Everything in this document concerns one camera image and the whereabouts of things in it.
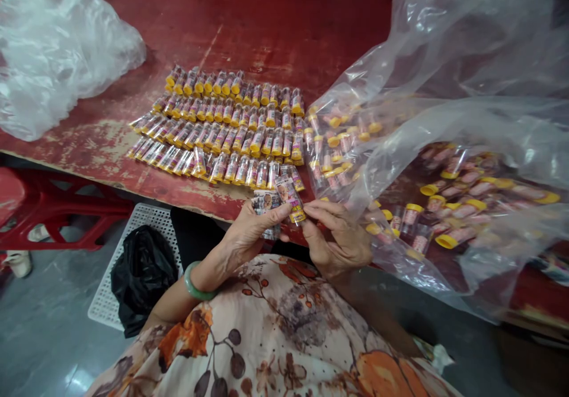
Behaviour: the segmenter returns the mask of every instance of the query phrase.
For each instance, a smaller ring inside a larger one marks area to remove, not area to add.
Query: wrist
[[[206,258],[190,273],[193,286],[201,292],[214,292],[233,273],[230,253],[221,245],[215,246]]]

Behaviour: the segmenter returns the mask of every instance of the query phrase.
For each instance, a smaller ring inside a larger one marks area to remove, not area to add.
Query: hand
[[[314,200],[304,211],[322,222],[335,241],[326,241],[312,221],[306,219],[302,232],[310,247],[310,258],[322,275],[331,280],[347,271],[364,267],[372,261],[370,237],[341,204]]]
[[[263,246],[261,234],[284,221],[291,208],[289,203],[285,203],[257,215],[251,202],[246,201],[221,242],[192,270],[190,279],[196,289],[203,292],[217,289],[237,268],[256,257]],[[279,238],[289,241],[283,233]]]

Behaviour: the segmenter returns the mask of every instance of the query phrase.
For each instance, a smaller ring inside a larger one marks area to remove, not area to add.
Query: woman
[[[317,270],[257,256],[260,235],[290,209],[284,204],[257,216],[246,203],[87,395],[458,395],[359,280],[372,259],[369,236],[343,206],[305,205],[333,237],[302,222]]]

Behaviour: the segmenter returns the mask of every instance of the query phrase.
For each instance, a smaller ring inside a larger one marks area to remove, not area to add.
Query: black plastic bag
[[[111,271],[111,290],[119,301],[124,337],[136,336],[158,299],[178,279],[166,239],[148,225],[126,236],[124,253]]]

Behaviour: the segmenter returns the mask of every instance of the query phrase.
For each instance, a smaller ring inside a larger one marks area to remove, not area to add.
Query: white plastic crate
[[[183,272],[180,253],[178,251],[178,242],[176,241],[176,234],[174,232],[174,227],[172,227],[172,221],[170,220],[170,210],[150,206],[149,204],[138,203],[130,215],[126,228],[120,237],[119,244],[114,250],[114,254],[108,264],[107,271],[105,271],[105,275],[101,280],[101,284],[99,284],[95,297],[93,298],[89,311],[87,312],[87,315],[91,320],[111,326],[112,328],[120,331],[124,331],[124,328],[119,320],[119,302],[111,291],[111,270],[119,259],[119,256],[123,253],[123,241],[125,237],[131,231],[142,225],[149,225],[164,236],[170,244],[172,253],[174,254],[176,265],[178,266],[178,278],[181,277]]]

